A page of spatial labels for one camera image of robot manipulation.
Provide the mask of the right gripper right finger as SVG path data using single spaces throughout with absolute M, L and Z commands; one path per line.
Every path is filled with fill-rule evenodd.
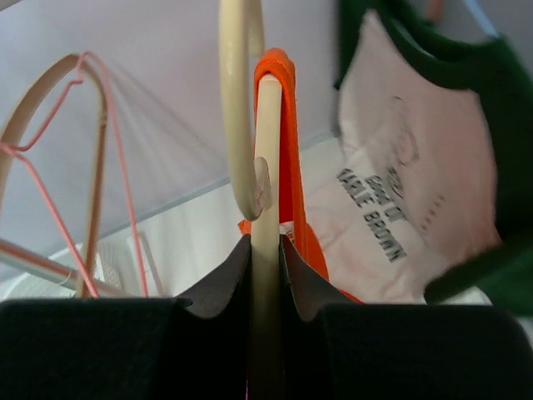
M 290 399 L 529 399 L 532 349 L 507 312 L 359 304 L 280 240 Z

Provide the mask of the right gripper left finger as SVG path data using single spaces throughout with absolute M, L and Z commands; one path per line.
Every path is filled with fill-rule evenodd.
M 4 399 L 243 399 L 251 239 L 176 297 L 9 300 Z

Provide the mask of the beige wooden hanger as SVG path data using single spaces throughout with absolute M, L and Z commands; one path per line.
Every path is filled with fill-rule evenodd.
M 112 136 L 105 67 L 92 52 L 1 51 L 1 239 L 94 264 Z

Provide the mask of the orange t shirt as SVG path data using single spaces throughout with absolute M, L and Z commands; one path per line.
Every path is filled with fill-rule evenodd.
M 274 47 L 266 50 L 255 68 L 255 101 L 258 100 L 259 82 L 267 74 L 277 78 L 282 87 L 279 223 L 290 229 L 288 237 L 307 265 L 328 280 L 324 252 L 306 218 L 297 128 L 295 65 L 282 49 Z

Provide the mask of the beige hanger of orange shirt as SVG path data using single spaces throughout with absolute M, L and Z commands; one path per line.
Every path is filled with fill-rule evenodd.
M 219 65 L 228 167 L 234 197 L 251 222 L 248 397 L 281 399 L 279 272 L 279 160 L 282 85 L 267 73 L 259 80 L 257 112 L 250 111 L 248 61 L 265 51 L 262 5 L 222 1 Z

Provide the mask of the pink wire hanger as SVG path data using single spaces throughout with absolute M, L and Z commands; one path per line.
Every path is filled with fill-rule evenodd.
M 1 128 L 14 113 L 31 83 L 35 83 L 46 68 L 59 61 L 66 52 L 45 57 L 41 61 L 36 55 L 17 54 L 1 50 Z M 105 62 L 113 89 L 113 101 L 117 113 L 122 146 L 126 158 L 127 175 L 133 196 L 134 173 L 132 166 L 133 130 L 119 117 L 126 107 L 119 104 L 119 64 L 103 53 L 97 53 Z M 44 96 L 42 105 L 37 106 L 34 116 L 22 128 L 20 146 L 27 145 L 37 133 L 68 82 L 77 77 L 76 72 L 67 72 Z M 83 256 L 83 241 L 88 235 L 90 199 L 92 197 L 94 160 L 97 150 L 99 129 L 100 94 L 94 81 L 84 73 L 84 82 L 74 84 L 68 90 L 66 99 L 37 142 L 21 154 L 33 165 L 41 182 L 47 189 L 59 216 L 62 218 L 77 250 Z M 127 200 L 120 162 L 118 161 L 116 138 L 108 117 L 105 140 L 105 165 L 102 182 L 102 206 L 98 234 L 104 234 L 104 225 L 130 225 L 127 215 Z M 9 158 L 6 184 L 1 190 L 1 239 L 17 245 L 38 256 L 59 261 L 77 270 L 77 262 L 45 201 L 41 189 L 24 164 L 1 150 L 1 156 Z M 122 260 L 115 267 L 120 275 L 122 290 L 138 296 L 141 293 L 137 261 L 131 255 L 128 245 L 113 245 L 117 258 Z

